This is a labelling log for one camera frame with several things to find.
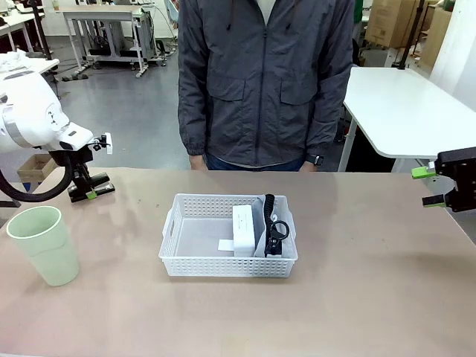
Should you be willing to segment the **crumpled white cloth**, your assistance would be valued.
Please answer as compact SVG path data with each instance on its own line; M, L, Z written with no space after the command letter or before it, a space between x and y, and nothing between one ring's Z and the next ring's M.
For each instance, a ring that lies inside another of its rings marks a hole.
M22 50L9 51L0 54L0 73L15 71L20 68L29 68L30 59Z

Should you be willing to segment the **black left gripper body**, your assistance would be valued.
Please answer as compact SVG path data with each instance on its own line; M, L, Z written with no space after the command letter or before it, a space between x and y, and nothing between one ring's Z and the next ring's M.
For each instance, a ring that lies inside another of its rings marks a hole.
M73 167L73 183L77 188L88 188L91 186L91 176L87 163L93 160L92 151L85 146L70 154L71 165Z

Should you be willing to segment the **white table with cloth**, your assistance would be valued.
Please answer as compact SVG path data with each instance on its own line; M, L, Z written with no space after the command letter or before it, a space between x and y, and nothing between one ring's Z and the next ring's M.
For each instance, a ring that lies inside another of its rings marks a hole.
M42 74L58 66L59 63L60 61L58 59L27 58L27 62L24 62L19 70L33 71Z

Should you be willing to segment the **black tripod stand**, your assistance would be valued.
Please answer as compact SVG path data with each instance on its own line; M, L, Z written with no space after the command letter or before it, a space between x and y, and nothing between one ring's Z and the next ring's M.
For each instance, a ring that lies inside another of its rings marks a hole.
M418 25L419 25L419 20L421 18L421 14L422 14L422 11L423 11L424 4L425 4L425 0L419 0L417 8L416 8L416 12L415 12L414 21L413 21L413 24L411 26L410 33L408 35L408 40L407 40L406 45L405 45L405 49L403 51L403 54L402 54L400 60L392 63L392 66L391 66L392 68L397 68L399 70L405 70L406 60L407 60L409 52L410 52L410 47L412 46L412 43L414 42L414 36L415 36L415 33L416 33Z

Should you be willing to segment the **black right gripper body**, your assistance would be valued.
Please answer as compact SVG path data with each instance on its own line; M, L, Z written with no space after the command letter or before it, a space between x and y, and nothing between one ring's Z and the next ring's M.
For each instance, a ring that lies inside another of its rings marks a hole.
M450 178L454 188L443 197L453 212L476 209L476 147L440 152L435 170L437 175Z

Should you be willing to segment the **large brown cardboard box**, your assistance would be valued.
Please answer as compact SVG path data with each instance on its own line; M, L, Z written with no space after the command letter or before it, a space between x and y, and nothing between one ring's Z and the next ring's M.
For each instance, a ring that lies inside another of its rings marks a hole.
M420 0L373 0L365 40L386 48L406 46Z

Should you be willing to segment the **white perforated plastic basket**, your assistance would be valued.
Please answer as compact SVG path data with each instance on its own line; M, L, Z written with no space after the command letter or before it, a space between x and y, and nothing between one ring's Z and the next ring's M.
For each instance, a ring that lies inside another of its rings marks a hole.
M167 213L158 256L167 273L179 277L287 278L298 259L235 257L219 251L233 240L232 207L251 205L259 195L178 193Z

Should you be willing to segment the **distant white table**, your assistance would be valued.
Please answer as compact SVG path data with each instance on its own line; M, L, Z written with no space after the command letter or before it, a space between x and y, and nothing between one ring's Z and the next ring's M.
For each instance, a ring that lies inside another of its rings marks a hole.
M39 26L33 13L10 12L0 16L0 53L21 49L40 51Z

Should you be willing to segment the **large white table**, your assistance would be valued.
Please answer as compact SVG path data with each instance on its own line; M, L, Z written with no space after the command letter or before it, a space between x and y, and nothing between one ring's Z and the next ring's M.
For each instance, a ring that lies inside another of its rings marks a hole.
M352 120L338 169L347 168L356 131L394 159L435 159L439 152L476 147L476 112L410 69L353 67L344 106Z

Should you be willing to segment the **grey campus pencil case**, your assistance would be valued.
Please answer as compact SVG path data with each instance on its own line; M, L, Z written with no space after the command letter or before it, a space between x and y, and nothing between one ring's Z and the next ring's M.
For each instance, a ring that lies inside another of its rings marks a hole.
M285 196L266 194L251 204L254 257L296 259L295 226Z

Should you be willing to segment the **small open cardboard box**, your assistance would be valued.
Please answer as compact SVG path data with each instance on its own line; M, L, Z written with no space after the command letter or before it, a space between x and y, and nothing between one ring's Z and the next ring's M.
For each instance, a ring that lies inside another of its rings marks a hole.
M21 183L41 183L55 169L57 164L49 153L32 155L18 170Z

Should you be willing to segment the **white desk with metal legs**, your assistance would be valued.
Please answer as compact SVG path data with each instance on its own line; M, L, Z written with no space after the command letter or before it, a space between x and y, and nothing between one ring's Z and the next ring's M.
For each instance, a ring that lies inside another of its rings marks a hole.
M64 18L77 74L96 62L127 62L139 78L156 55L153 21L139 5L60 6L56 12Z

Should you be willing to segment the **white rectangular box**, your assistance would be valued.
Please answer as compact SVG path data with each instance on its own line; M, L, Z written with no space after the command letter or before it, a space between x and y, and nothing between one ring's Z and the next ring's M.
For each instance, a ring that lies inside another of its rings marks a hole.
M256 250L251 205L232 207L232 231L235 257L253 257Z

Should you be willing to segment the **narrow brown cardboard box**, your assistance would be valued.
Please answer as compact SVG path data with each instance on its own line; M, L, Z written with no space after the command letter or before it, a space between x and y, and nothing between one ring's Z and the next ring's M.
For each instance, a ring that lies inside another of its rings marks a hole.
M451 20L452 12L437 7L431 26L428 30L428 36L425 41L420 63L425 69L431 70L439 55L443 40Z

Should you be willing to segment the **pale green plastic cup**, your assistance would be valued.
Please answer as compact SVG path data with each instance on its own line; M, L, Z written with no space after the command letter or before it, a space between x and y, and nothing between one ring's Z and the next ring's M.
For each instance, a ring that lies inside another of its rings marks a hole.
M7 223L6 232L49 286L63 286L79 274L77 252L58 208L24 210Z

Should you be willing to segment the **person in grey jacket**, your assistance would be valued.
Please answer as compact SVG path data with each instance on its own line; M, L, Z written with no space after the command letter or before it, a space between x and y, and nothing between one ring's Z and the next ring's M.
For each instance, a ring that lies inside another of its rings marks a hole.
M353 66L354 0L180 0L178 123L208 170L327 156Z

